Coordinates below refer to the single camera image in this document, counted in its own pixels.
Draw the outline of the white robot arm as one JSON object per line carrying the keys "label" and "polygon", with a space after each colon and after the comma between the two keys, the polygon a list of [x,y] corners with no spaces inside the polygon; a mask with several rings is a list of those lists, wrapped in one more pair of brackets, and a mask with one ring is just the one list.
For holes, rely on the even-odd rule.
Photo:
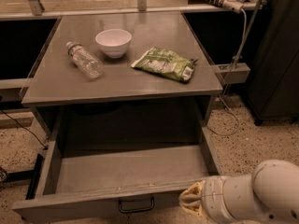
{"label": "white robot arm", "polygon": [[185,189],[179,205],[217,224],[299,224],[299,166],[268,160],[249,175],[208,176]]}

